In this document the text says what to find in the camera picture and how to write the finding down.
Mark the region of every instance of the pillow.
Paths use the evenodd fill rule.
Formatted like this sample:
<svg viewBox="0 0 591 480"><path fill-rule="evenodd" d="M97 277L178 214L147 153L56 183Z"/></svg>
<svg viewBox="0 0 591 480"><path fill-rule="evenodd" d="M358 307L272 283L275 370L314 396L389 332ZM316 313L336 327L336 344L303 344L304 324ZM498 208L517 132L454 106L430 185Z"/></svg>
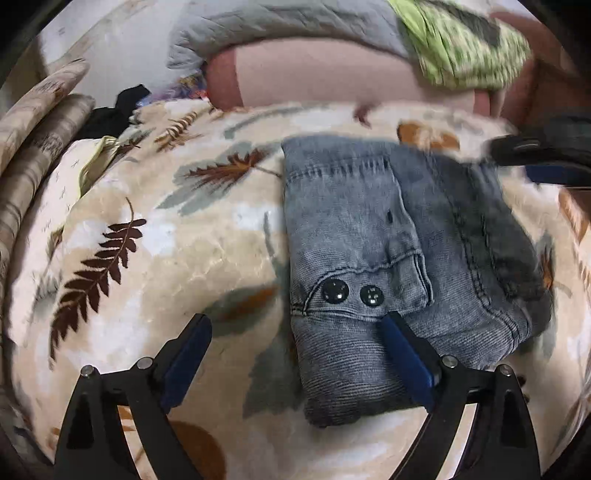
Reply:
<svg viewBox="0 0 591 480"><path fill-rule="evenodd" d="M37 83L0 119L0 174L31 130L86 75L90 64L77 59Z"/></svg>
<svg viewBox="0 0 591 480"><path fill-rule="evenodd" d="M224 110L286 101L416 100L490 114L484 90L432 86L408 61L343 40L290 38L232 47L211 59L206 79L210 101Z"/></svg>

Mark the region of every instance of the black button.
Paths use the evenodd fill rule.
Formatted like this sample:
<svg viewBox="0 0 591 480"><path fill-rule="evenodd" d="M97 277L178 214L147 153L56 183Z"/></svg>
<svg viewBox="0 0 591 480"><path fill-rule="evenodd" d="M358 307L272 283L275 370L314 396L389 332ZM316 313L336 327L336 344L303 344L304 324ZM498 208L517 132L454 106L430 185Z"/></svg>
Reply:
<svg viewBox="0 0 591 480"><path fill-rule="evenodd" d="M349 296L349 287L338 278L328 278L322 282L322 297L328 303L344 302Z"/></svg>
<svg viewBox="0 0 591 480"><path fill-rule="evenodd" d="M361 289L359 293L361 301L368 307L379 307L384 303L384 294L375 285L366 285Z"/></svg>

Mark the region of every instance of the fleece blanket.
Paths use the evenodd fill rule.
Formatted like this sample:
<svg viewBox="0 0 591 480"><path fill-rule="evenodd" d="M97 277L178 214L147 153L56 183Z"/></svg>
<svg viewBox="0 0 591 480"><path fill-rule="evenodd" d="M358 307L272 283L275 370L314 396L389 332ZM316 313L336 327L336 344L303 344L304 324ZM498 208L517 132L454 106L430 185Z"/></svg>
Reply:
<svg viewBox="0 0 591 480"><path fill-rule="evenodd" d="M292 135L329 132L470 161L508 125L413 103L291 103L223 113L180 100L147 106L138 118L148 136L72 207L36 295L23 297L30 309L7 312L11 325L21 324L13 385L39 447L54 458L83 365L127 369L202 312L214 338L169 419L205 478L389 478L425 419L422 408L326 429L304 418L289 324L279 145ZM567 192L535 186L519 168L503 171L501 183L554 296L550 327L504 360L530 400L545 469L586 414L589 221ZM59 198L47 202L44 215ZM467 409L442 479L461 457L472 415ZM121 407L120 417L141 478L153 480L129 410Z"/></svg>

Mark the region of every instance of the bedding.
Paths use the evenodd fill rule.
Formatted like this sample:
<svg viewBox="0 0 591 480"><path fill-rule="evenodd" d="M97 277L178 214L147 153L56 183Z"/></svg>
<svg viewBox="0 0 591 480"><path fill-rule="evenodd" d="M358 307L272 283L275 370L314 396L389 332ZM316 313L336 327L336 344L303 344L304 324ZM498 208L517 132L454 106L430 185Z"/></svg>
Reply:
<svg viewBox="0 0 591 480"><path fill-rule="evenodd" d="M83 365L127 369L203 312L214 338L169 418L205 478L389 478L424 410L326 429L304 418L289 323L280 144L328 133L401 141L465 162L511 127L409 102L221 112L183 100L149 105L137 117L149 136L73 206L39 278L47 288L30 303L27 334L12 356L13 384L39 447L53 458ZM589 220L565 190L533 185L520 168L503 169L499 181L553 292L548 329L504 360L524 382L545 469L586 412ZM473 412L467 409L441 479L459 461ZM154 479L129 410L119 413L141 478Z"/></svg>
<svg viewBox="0 0 591 480"><path fill-rule="evenodd" d="M490 115L485 90L435 87L402 58L332 38L284 38L231 47L210 59L206 80L209 100L222 110L288 100L415 100Z"/></svg>
<svg viewBox="0 0 591 480"><path fill-rule="evenodd" d="M168 67L199 69L226 47L284 37L341 38L408 57L386 0L190 0L172 30Z"/></svg>
<svg viewBox="0 0 591 480"><path fill-rule="evenodd" d="M30 133L0 177L0 306L12 249L22 218L45 174L82 126L95 100L73 93ZM0 319L6 326L0 309Z"/></svg>
<svg viewBox="0 0 591 480"><path fill-rule="evenodd" d="M82 80L89 63L71 61L35 85L0 119L0 174L39 121Z"/></svg>
<svg viewBox="0 0 591 480"><path fill-rule="evenodd" d="M21 346L27 334L31 306L38 287L43 287L39 278L61 242L70 209L102 175L118 148L114 137L72 143L35 195L19 230L34 241L16 243L7 279L4 331L14 345Z"/></svg>

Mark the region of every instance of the denim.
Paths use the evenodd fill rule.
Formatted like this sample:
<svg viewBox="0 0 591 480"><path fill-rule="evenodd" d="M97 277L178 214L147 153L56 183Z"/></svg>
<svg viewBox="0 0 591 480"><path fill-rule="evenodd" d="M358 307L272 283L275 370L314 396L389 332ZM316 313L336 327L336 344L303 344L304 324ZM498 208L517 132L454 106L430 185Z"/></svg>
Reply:
<svg viewBox="0 0 591 480"><path fill-rule="evenodd" d="M472 368L543 331L550 293L493 165L331 135L282 147L291 328L310 423L413 405L381 342L386 312ZM347 283L345 301L323 298L327 278ZM367 285L384 293L380 306L361 301Z"/></svg>

